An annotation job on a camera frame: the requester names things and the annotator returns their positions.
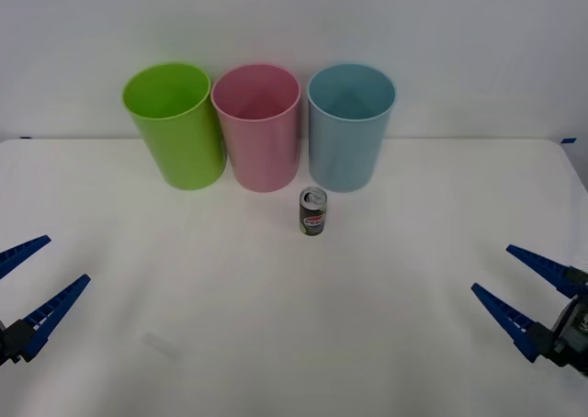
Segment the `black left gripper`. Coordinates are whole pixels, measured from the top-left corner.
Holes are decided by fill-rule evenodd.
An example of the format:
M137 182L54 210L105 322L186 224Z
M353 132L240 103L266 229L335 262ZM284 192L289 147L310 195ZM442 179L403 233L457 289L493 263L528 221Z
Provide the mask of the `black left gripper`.
M0 278L7 276L50 242L48 235L42 235L1 252ZM34 359L90 281L90 276L84 274L24 318L10 326L1 323L1 364L8 360L16 364L20 360L30 362Z

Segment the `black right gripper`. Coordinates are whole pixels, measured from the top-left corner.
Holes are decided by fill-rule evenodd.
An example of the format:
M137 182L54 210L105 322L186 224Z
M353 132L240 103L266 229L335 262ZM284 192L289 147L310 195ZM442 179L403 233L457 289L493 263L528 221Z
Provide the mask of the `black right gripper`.
M559 293L572 299L558 317L552 331L475 283L471 290L531 363L546 355L559 367L571 366L587 373L587 272L552 261L509 244L506 252L527 265Z

